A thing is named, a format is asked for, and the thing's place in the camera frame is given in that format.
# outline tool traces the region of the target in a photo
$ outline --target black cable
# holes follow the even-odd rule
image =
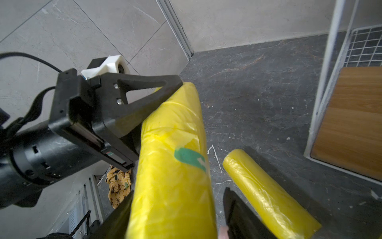
[[[58,71],[59,73],[61,73],[62,71],[60,69],[58,69],[57,67],[55,67],[54,65],[38,58],[38,57],[35,57],[33,55],[29,55],[27,53],[23,53],[23,52],[5,52],[5,53],[1,53],[0,54],[0,60],[3,59],[3,58],[7,58],[7,57],[26,57],[26,58],[30,58],[30,59],[33,59],[33,60],[36,60],[38,62],[41,62],[45,65],[47,65],[48,67]]]
[[[89,220],[90,220],[90,212],[91,210],[89,210],[85,216],[81,219],[81,221],[79,221],[78,225],[76,226],[76,228],[70,233],[70,236],[73,236],[77,231],[78,229],[81,227],[81,225],[84,223],[85,219],[87,220],[86,221],[86,232],[89,233],[87,231],[87,228],[88,228],[88,224],[89,224]]]
[[[7,57],[26,57],[26,58],[30,58],[30,59],[36,60],[38,62],[41,62],[41,63],[49,66],[50,68],[58,71],[59,73],[62,72],[60,69],[58,69],[54,65],[52,65],[52,64],[50,64],[50,63],[48,63],[48,62],[46,62],[46,61],[44,61],[44,60],[42,60],[42,59],[40,59],[38,57],[29,55],[27,53],[23,53],[23,52],[5,52],[5,53],[1,53],[0,54],[0,60],[4,59],[4,58],[7,58]],[[31,105],[28,113],[24,117],[17,118],[6,129],[1,131],[0,140],[2,141],[2,140],[5,140],[5,139],[8,139],[8,138],[11,138],[25,124],[27,124],[28,122],[31,122],[31,121],[34,121],[35,119],[37,119],[40,116],[41,111],[42,111],[42,100],[44,99],[44,95],[48,91],[50,91],[52,89],[55,89],[55,88],[56,88],[55,86],[52,86],[52,87],[46,88],[45,90],[41,91],[36,96],[36,98],[34,99],[34,101],[33,101],[32,105]]]

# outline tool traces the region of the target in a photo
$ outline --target floor tile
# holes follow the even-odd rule
[[[129,70],[130,70],[130,74],[131,75],[139,75],[138,72],[136,70],[134,70],[133,67],[131,67],[130,64],[127,65]],[[129,104],[133,103],[134,101],[137,101],[139,99],[142,99],[143,97],[145,96],[148,96],[149,94],[152,94],[154,91],[154,89],[138,89],[138,90],[135,90],[135,91],[129,91],[126,93],[126,98],[127,98],[127,102]]]
[[[93,58],[119,55],[73,0],[49,3],[1,42],[0,51],[26,52],[61,70],[78,71],[85,69]],[[11,119],[23,116],[34,97],[57,81],[57,72],[21,57],[2,60],[0,71],[0,107]],[[52,96],[53,91],[46,96],[42,117],[33,124],[48,119]]]
[[[48,2],[49,0],[1,1],[0,41]]]
[[[165,23],[130,64],[140,75],[178,75],[186,66],[187,58]]]
[[[166,21],[154,0],[75,0],[130,61]]]

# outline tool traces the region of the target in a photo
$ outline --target tile grout line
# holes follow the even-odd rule
[[[109,40],[109,38],[107,38],[107,36],[101,31],[101,29],[99,29],[99,27],[93,22],[93,20],[86,14],[86,12],[78,5],[78,3],[73,0],[74,3],[77,4],[77,6],[81,9],[81,11],[87,16],[87,18],[89,18],[89,20],[95,25],[95,27],[102,33],[102,35],[111,43],[111,45],[118,51],[119,54],[121,54],[121,56],[125,59],[125,61],[129,64],[129,61],[126,59],[126,57],[124,57],[124,55],[122,55],[122,53],[115,47],[115,45]]]
[[[3,38],[0,43],[2,43],[8,36],[10,36],[12,33],[14,33],[17,29],[19,29],[24,23],[26,23],[29,19],[31,19],[34,15],[36,15],[39,11],[41,11],[41,9],[43,9],[44,7],[46,7],[46,5],[48,5],[51,1],[53,0],[50,0],[49,2],[47,2],[47,4],[45,4],[44,6],[42,6],[42,8],[40,8],[37,12],[35,12],[32,16],[28,17],[27,20],[23,21],[23,23],[21,23],[18,27],[16,27],[10,34],[6,35],[5,38]]]
[[[133,67],[132,64],[130,64],[130,63],[128,63],[128,64],[131,66],[131,68],[133,68],[135,70],[136,73],[138,73],[138,71]]]
[[[162,25],[154,32],[154,34],[150,37],[150,39],[147,40],[147,42],[139,49],[139,51],[131,58],[131,61],[134,59],[134,57],[142,50],[142,48],[144,48],[144,46],[146,46],[146,44],[151,40],[151,38],[155,35],[155,33],[157,33],[159,31],[159,29],[167,22],[167,20],[165,20],[164,23],[162,23]]]

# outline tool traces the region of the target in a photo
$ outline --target gray wall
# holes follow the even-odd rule
[[[334,0],[170,0],[195,52],[327,33]],[[353,0],[346,3],[346,29]],[[381,0],[361,0],[355,25],[382,23]]]

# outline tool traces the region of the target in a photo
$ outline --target dark marble floor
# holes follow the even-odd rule
[[[303,157],[326,38],[199,52],[181,73],[198,89],[207,148],[214,147],[209,161],[219,225],[224,188],[244,198],[222,167],[228,152],[242,148],[322,223],[313,238],[382,233],[382,200],[371,195],[382,196],[382,187]]]

